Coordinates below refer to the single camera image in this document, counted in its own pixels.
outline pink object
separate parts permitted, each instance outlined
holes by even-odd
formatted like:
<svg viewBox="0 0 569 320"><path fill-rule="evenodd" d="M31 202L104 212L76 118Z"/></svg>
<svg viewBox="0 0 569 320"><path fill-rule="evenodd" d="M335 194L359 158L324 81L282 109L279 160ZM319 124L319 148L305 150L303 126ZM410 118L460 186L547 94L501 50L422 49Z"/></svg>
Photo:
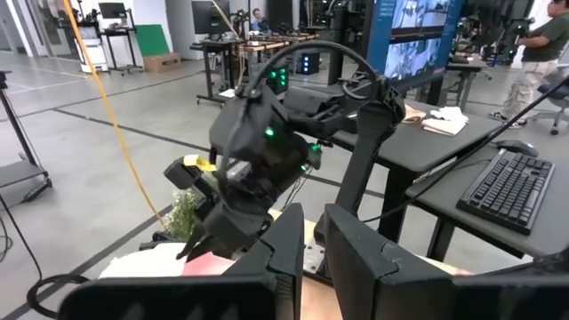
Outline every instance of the pink object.
<svg viewBox="0 0 569 320"><path fill-rule="evenodd" d="M183 276L219 276L235 262L207 253L186 263L182 271Z"/></svg>

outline shelf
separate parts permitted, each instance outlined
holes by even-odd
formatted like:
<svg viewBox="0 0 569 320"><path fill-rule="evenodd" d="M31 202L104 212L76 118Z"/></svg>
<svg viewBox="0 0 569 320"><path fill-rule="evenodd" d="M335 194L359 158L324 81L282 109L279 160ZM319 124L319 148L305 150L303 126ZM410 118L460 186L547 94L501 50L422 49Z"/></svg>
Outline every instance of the shelf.
<svg viewBox="0 0 569 320"><path fill-rule="evenodd" d="M8 187L14 183L22 182L39 175L46 174L46 171L28 161L19 161L0 167L0 188Z"/></svg>

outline desk surface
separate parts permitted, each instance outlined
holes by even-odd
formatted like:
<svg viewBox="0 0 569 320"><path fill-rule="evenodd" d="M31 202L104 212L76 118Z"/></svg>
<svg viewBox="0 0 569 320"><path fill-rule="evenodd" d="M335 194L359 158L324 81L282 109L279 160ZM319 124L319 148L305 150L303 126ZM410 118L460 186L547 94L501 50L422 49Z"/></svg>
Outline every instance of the desk surface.
<svg viewBox="0 0 569 320"><path fill-rule="evenodd" d="M498 150L495 147L488 146L472 156L465 164L472 164L481 159L492 159L497 152ZM563 250L569 244L569 234L567 233L569 214L565 210L567 206L566 183L569 180L569 164L555 163L556 169L553 178L541 203L539 214L533 225L532 234L529 236L518 234L492 222L480 219L475 215L456 209L456 203L464 191L487 165L487 162L481 162L480 164L474 164L449 173L435 187L419 197L417 200L418 205L423 207L423 209L427 209L424 206L435 209L435 211L439 212L437 214L444 215L443 218L458 221L459 224L469 226L492 239L533 257ZM407 190L407 195L417 195L433 178L429 177L410 187Z"/></svg>
<svg viewBox="0 0 569 320"><path fill-rule="evenodd" d="M488 68L488 65L480 60L478 57L473 57L469 63L449 63L446 67L449 71L474 71L480 72L483 68Z"/></svg>
<svg viewBox="0 0 569 320"><path fill-rule="evenodd" d="M405 103L427 113L437 109L412 100L406 100ZM469 115L469 124L456 136L448 137L427 132L420 124L400 124L393 136L381 145L379 164L389 169L399 166L416 173L428 172L464 148L483 140L500 126L498 121ZM353 149L356 138L355 134L339 132L331 141L339 141L343 148L343 145L351 145Z"/></svg>

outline white wall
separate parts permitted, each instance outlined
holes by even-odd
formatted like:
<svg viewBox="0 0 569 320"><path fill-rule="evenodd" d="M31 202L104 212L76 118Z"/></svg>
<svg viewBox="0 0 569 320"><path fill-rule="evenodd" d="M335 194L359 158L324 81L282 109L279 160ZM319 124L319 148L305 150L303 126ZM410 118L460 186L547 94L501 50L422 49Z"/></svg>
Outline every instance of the white wall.
<svg viewBox="0 0 569 320"><path fill-rule="evenodd" d="M10 44L8 45L13 50L18 47L23 47L24 43L21 40L20 33L16 27L12 13L10 12L10 7L8 7L7 0L0 0L0 23L4 25L5 40Z"/></svg>
<svg viewBox="0 0 569 320"><path fill-rule="evenodd" d="M187 0L165 0L165 4L173 50L184 59L202 59L204 55L201 52L189 49L191 44L196 41L192 2Z"/></svg>
<svg viewBox="0 0 569 320"><path fill-rule="evenodd" d="M24 29L24 22L20 21L20 18L18 17L18 13L16 11L16 7L15 7L15 1L17 0L0 0L0 1L5 1L7 6L8 6L8 14L11 14L12 19L14 21L14 25L16 27L16 29L18 30L18 35L20 36L19 39L22 42L22 45L24 46L24 48L26 48L26 54L29 57L33 57L34 56L34 52L32 50L32 39L30 39L28 37L28 35L26 34L26 31ZM23 15L26 15L27 13L23 11L23 8L21 7L21 5L19 5L19 8L22 12Z"/></svg>
<svg viewBox="0 0 569 320"><path fill-rule="evenodd" d="M535 18L535 23L532 24L531 29L536 29L545 23L547 23L551 18L548 16L548 4L550 0L535 0L533 2L532 10L530 11L530 18ZM512 63L512 68L522 67L522 56L524 55L524 46L520 46L517 49L517 55Z"/></svg>

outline computer keyboard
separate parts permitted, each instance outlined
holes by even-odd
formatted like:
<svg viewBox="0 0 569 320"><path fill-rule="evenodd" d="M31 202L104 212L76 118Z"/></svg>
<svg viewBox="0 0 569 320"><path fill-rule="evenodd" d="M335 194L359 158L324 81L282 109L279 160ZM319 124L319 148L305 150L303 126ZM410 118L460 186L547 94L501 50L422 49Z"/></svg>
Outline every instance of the computer keyboard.
<svg viewBox="0 0 569 320"><path fill-rule="evenodd" d="M554 168L550 162L503 149L456 207L529 235Z"/></svg>

